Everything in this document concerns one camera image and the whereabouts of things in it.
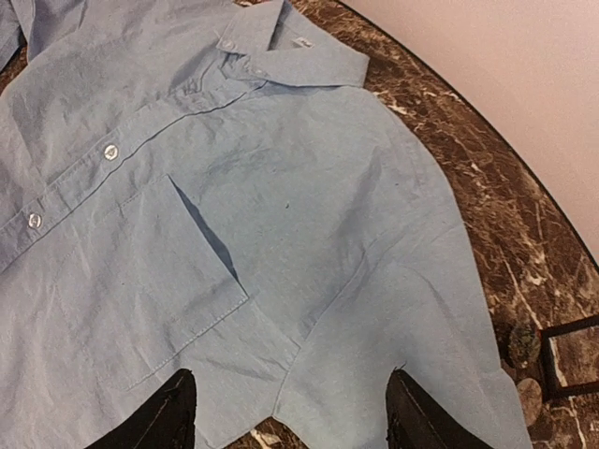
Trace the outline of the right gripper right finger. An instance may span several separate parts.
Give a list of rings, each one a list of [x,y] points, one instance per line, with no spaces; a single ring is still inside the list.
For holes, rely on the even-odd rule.
[[[490,449],[462,427],[404,369],[394,369],[386,389],[387,447]]]

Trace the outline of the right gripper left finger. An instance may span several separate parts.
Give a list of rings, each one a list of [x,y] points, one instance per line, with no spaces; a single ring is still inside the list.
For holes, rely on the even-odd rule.
[[[89,449],[194,448],[197,385],[189,369],[177,370],[129,418]]]

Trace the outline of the light blue shirt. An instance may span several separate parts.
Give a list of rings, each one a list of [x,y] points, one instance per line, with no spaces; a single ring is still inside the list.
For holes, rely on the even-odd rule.
[[[439,165],[286,1],[5,1],[1,444],[82,448],[176,370],[196,445],[386,446],[398,366],[531,441]]]

